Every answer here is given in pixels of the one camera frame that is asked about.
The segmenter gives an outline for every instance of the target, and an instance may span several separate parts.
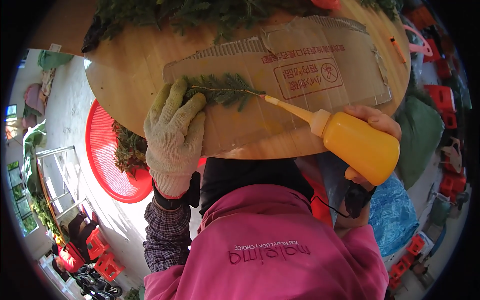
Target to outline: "plaid sleeve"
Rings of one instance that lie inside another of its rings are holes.
[[[153,200],[145,210],[146,228],[145,260],[152,273],[165,271],[174,265],[185,265],[192,240],[190,239],[189,205],[176,211],[159,208]]]

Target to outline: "yellow squeeze bottle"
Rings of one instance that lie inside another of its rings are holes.
[[[262,98],[307,121],[312,133],[323,138],[325,148],[371,184],[381,185],[393,173],[400,156],[400,143],[395,137],[344,112],[310,112],[270,96]]]

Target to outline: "window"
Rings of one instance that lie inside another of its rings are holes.
[[[29,49],[27,49],[27,51],[25,51],[25,53],[22,57],[22,60],[20,61],[20,64],[18,65],[19,69],[25,69],[25,64],[27,63],[28,52],[30,52]]]
[[[17,105],[7,106],[7,118],[5,119],[5,138],[10,140],[17,136]]]
[[[17,105],[10,105],[7,106],[7,118],[5,122],[8,122],[10,119],[14,119],[17,117]]]
[[[7,166],[10,179],[10,199],[13,202],[13,211],[24,236],[38,228],[32,210],[25,197],[25,190],[18,161]]]

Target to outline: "black wristband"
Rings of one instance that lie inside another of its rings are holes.
[[[190,188],[179,199],[167,199],[157,190],[155,181],[152,179],[155,201],[166,210],[176,210],[182,204],[188,204],[195,208],[200,204],[200,173],[195,172],[190,180]]]
[[[375,186],[369,192],[359,184],[350,183],[350,187],[345,194],[345,209],[353,219],[360,216],[361,210],[367,206],[376,189],[377,187]]]

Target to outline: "hand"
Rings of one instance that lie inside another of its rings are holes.
[[[378,109],[356,105],[345,106],[343,110],[345,113],[369,123],[370,126],[372,126],[373,128],[388,133],[389,135],[398,139],[398,141],[402,139],[402,129],[400,128],[400,124],[395,122],[391,117],[385,115]],[[374,188],[374,185],[369,183],[352,167],[349,167],[345,171],[345,178],[353,181],[356,184],[360,184],[367,191],[371,191]]]
[[[188,191],[202,153],[205,113],[200,110],[206,99],[198,93],[180,107],[186,90],[183,79],[173,86],[166,84],[144,123],[150,175],[158,191],[169,199],[179,199]]]

